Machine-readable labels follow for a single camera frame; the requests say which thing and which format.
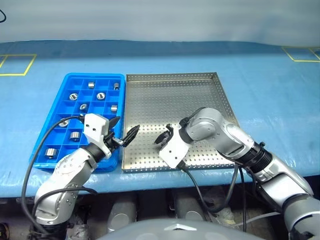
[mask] stainless steel tray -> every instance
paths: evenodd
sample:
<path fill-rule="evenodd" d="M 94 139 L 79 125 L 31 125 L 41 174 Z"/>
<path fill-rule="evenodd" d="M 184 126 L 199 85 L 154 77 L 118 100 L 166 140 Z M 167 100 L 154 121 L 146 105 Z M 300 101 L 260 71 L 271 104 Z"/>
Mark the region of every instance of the stainless steel tray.
<path fill-rule="evenodd" d="M 199 107 L 219 110 L 230 122 L 238 124 L 216 72 L 173 74 L 129 74 L 126 76 L 124 132 L 140 124 L 134 141 L 124 149 L 125 172 L 169 169 L 158 156 L 155 139 L 166 124 L 177 125 Z M 231 168 L 205 141 L 190 148 L 184 161 L 190 168 Z"/>

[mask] blue surface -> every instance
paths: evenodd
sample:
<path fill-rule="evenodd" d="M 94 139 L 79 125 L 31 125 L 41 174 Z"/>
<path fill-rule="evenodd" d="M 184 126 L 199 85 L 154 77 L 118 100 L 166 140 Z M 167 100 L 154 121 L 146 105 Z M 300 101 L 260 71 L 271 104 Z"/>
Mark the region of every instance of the blue surface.
<path fill-rule="evenodd" d="M 88 87 L 88 83 L 93 82 L 94 88 Z M 114 84 L 119 84 L 119 90 L 114 90 Z M 101 73 L 69 73 L 64 77 L 61 87 L 55 97 L 51 110 L 44 122 L 38 140 L 32 151 L 31 158 L 36 152 L 40 141 L 47 130 L 57 121 L 69 116 L 95 113 L 107 119 L 121 117 L 120 121 L 111 129 L 116 138 L 121 138 L 124 122 L 124 100 L 126 81 L 122 74 L 101 74 Z M 98 100 L 97 94 L 105 93 L 105 99 Z M 76 100 L 70 100 L 70 94 L 77 94 Z M 86 110 L 80 110 L 82 104 L 87 104 Z M 111 106 L 117 105 L 117 112 L 111 112 Z M 57 126 L 44 142 L 40 153 L 34 163 L 34 167 L 53 172 L 56 163 L 64 156 L 72 153 L 81 146 L 88 144 L 86 136 L 83 134 L 84 125 L 76 119 L 71 119 L 66 127 Z M 81 133 L 79 141 L 70 140 L 72 132 Z M 57 149 L 56 157 L 48 159 L 45 157 L 46 149 Z M 112 153 L 109 159 L 103 159 L 98 163 L 96 172 L 111 172 L 116 169 L 118 161 L 121 161 L 119 149 Z"/>
<path fill-rule="evenodd" d="M 70 72 L 217 72 L 240 126 L 303 176 L 320 173 L 320 64 L 294 62 L 279 46 L 245 42 L 30 41 L 1 54 L 37 54 L 26 76 L 0 77 L 0 195 L 19 196 L 46 116 Z M 200 185 L 227 184 L 232 169 L 193 170 Z M 50 173 L 33 169 L 27 194 Z M 180 171 L 95 173 L 99 192 L 190 187 Z"/>

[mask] white cable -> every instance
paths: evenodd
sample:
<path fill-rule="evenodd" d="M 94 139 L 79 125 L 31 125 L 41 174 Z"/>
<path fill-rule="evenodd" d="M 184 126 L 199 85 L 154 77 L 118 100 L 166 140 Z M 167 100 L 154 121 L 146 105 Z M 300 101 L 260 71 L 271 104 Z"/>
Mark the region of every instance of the white cable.
<path fill-rule="evenodd" d="M 275 215 L 279 215 L 281 213 L 279 212 L 276 212 L 276 211 L 273 211 L 273 212 L 269 212 L 269 213 L 265 213 L 265 214 L 261 214 L 259 216 L 255 216 L 253 218 L 250 218 L 246 221 L 246 223 L 251 223 L 255 220 L 259 220 L 259 219 L 263 219 L 263 218 L 268 218 L 268 217 L 272 217 L 272 216 L 275 216 Z M 240 222 L 240 223 L 237 223 L 237 224 L 234 224 L 234 225 L 231 225 L 230 227 L 238 227 L 238 226 L 241 226 L 243 225 L 244 223 L 243 222 Z"/>

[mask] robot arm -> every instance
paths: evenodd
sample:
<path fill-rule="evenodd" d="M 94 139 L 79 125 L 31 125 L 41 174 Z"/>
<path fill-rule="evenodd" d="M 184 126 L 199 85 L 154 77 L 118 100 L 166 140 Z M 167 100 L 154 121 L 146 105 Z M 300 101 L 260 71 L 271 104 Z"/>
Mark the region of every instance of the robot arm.
<path fill-rule="evenodd" d="M 84 117 L 84 135 L 89 144 L 78 148 L 63 157 L 49 179 L 38 189 L 35 202 L 44 194 L 53 190 L 82 187 L 103 158 L 110 158 L 118 147 L 126 147 L 137 135 L 139 125 L 133 127 L 124 139 L 114 137 L 109 130 L 119 121 L 119 117 L 111 120 L 89 113 Z M 51 195 L 42 200 L 35 212 L 36 221 L 49 233 L 61 230 L 60 238 L 65 236 L 66 222 L 72 215 L 79 191 L 65 191 Z"/>
<path fill-rule="evenodd" d="M 308 182 L 276 155 L 256 143 L 238 126 L 228 122 L 213 108 L 200 108 L 180 121 L 179 127 L 167 125 L 156 144 L 161 143 L 159 156 L 175 168 L 183 160 L 194 142 L 207 140 L 224 156 L 254 175 L 261 195 L 276 209 L 284 212 L 287 229 L 291 234 L 320 236 L 320 201 L 313 198 Z"/>

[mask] metal nut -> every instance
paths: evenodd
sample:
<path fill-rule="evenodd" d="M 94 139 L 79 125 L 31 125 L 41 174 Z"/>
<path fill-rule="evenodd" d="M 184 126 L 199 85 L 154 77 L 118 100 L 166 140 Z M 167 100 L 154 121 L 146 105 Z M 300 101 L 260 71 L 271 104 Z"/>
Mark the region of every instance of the metal nut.
<path fill-rule="evenodd" d="M 88 104 L 86 104 L 86 103 L 81 104 L 80 107 L 79 107 L 79 109 L 80 109 L 81 111 L 85 111 L 85 110 L 87 110 L 87 108 L 88 108 Z"/>
<path fill-rule="evenodd" d="M 65 128 L 69 124 L 69 119 L 59 123 L 59 127 Z"/>
<path fill-rule="evenodd" d="M 77 93 L 71 93 L 69 96 L 69 99 L 72 101 L 75 101 L 78 99 L 78 94 Z"/>
<path fill-rule="evenodd" d="M 116 113 L 118 110 L 118 105 L 111 105 L 111 112 Z"/>
<path fill-rule="evenodd" d="M 58 150 L 55 148 L 47 148 L 45 150 L 44 155 L 48 158 L 48 159 L 54 159 L 57 156 Z"/>
<path fill-rule="evenodd" d="M 95 88 L 95 82 L 94 81 L 90 81 L 89 83 L 88 83 L 88 87 L 90 88 L 90 89 L 94 89 Z"/>
<path fill-rule="evenodd" d="M 75 142 L 79 142 L 80 141 L 80 132 L 78 131 L 73 131 L 70 133 L 70 140 L 75 141 Z"/>
<path fill-rule="evenodd" d="M 97 95 L 96 95 L 96 99 L 98 100 L 103 100 L 106 98 L 106 94 L 104 92 L 99 92 Z"/>
<path fill-rule="evenodd" d="M 113 84 L 113 90 L 119 90 L 119 83 L 118 82 L 115 82 Z"/>

